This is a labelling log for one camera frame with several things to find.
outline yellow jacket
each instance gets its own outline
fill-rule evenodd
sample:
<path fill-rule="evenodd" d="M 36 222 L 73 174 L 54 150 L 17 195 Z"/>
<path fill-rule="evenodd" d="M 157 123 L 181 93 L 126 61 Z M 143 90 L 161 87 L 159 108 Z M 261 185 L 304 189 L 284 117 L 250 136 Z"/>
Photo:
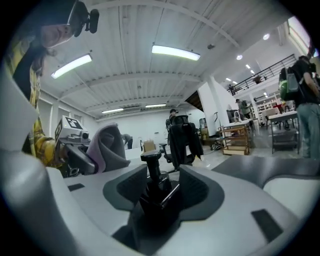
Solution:
<path fill-rule="evenodd" d="M 26 54 L 32 41 L 33 38 L 29 37 L 17 41 L 16 43 L 12 43 L 9 46 L 5 56 L 5 66 L 11 77 L 14 75 L 19 62 Z M 40 78 L 32 67 L 30 67 L 30 86 L 31 93 L 29 102 L 39 113 L 38 100 L 40 96 Z M 28 139 L 30 142 L 31 154 L 40 159 L 45 166 L 59 167 L 62 165 L 58 158 L 55 159 L 56 142 L 53 138 L 45 136 L 39 116 L 28 134 Z"/>

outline office chair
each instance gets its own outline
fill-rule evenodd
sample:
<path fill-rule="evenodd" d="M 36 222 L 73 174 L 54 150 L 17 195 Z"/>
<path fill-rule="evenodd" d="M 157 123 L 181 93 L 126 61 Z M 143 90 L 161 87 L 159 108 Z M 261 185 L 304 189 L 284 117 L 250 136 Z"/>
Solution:
<path fill-rule="evenodd" d="M 173 119 L 172 125 L 168 128 L 168 141 L 171 153 L 167 153 L 166 143 L 160 143 L 160 151 L 164 154 L 166 162 L 174 166 L 174 170 L 169 173 L 179 171 L 180 165 L 191 165 L 195 156 L 200 159 L 204 154 L 195 124 L 188 122 L 187 115 L 179 115 Z M 187 155 L 187 147 L 190 149 L 190 155 Z"/>

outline railing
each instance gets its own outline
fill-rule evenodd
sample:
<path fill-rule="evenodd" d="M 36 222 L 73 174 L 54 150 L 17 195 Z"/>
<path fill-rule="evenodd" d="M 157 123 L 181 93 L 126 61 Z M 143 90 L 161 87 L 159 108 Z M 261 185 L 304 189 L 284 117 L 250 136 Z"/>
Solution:
<path fill-rule="evenodd" d="M 235 86 L 233 86 L 233 93 L 229 88 L 227 89 L 227 91 L 235 95 L 235 94 L 238 94 L 239 92 L 242 92 L 243 90 L 247 90 L 253 86 L 257 86 L 261 82 L 269 78 L 272 78 L 276 75 L 279 75 L 281 69 L 288 68 L 292 66 L 295 62 L 296 62 L 296 57 L 294 54 L 292 54 L 280 60 L 276 64 L 273 64 L 272 66 L 267 67 L 266 69 L 260 71 L 259 73 L 256 73 L 251 77 L 247 78 L 246 80 L 236 84 Z"/>

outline black pad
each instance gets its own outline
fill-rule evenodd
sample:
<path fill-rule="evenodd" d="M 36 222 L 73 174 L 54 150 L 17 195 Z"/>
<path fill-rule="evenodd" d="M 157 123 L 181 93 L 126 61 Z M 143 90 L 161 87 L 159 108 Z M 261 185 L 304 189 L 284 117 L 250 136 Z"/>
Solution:
<path fill-rule="evenodd" d="M 186 165 L 180 167 L 179 184 L 184 204 L 184 210 L 179 215 L 181 221 L 205 220 L 225 200 L 224 190 L 217 182 Z"/>
<path fill-rule="evenodd" d="M 132 211 L 147 185 L 147 166 L 141 165 L 107 182 L 103 196 L 118 210 Z"/>
<path fill-rule="evenodd" d="M 283 232 L 282 228 L 267 210 L 256 210 L 251 212 L 251 214 L 268 243 L 276 239 Z"/>

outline black office chair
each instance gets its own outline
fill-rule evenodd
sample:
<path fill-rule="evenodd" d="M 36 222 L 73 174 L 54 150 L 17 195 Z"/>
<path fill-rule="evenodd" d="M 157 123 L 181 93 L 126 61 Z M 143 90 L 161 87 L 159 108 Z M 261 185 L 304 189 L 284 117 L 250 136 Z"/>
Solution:
<path fill-rule="evenodd" d="M 179 171 L 180 165 L 191 165 L 195 156 L 199 158 L 204 154 L 200 143 L 197 129 L 194 123 L 188 122 L 187 115 L 178 115 L 174 118 L 172 125 L 168 128 L 168 141 L 171 153 L 166 151 L 166 143 L 160 143 L 160 150 L 167 163 L 172 163 L 174 170 L 169 173 Z M 187 146 L 189 146 L 190 155 L 187 155 Z"/>

